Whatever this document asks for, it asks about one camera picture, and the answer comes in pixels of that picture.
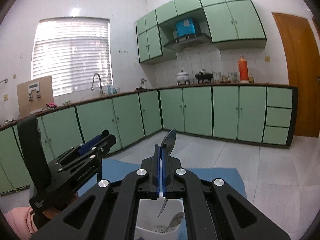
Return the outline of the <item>person's left hand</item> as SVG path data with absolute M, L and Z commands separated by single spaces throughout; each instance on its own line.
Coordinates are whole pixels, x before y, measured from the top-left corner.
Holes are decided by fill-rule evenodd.
M 68 200 L 66 200 L 66 205 L 70 206 L 73 202 L 75 202 L 79 198 L 79 195 L 75 193 L 71 196 Z M 61 211 L 56 209 L 55 207 L 48 207 L 45 209 L 42 213 L 49 219 L 53 219 L 55 216 L 57 216 Z

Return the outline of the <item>pink sleeve forearm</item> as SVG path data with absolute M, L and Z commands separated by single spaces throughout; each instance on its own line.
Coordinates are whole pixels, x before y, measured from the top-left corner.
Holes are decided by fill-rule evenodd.
M 14 233 L 20 239 L 30 239 L 38 231 L 34 223 L 34 210 L 29 207 L 16 207 L 4 214 Z

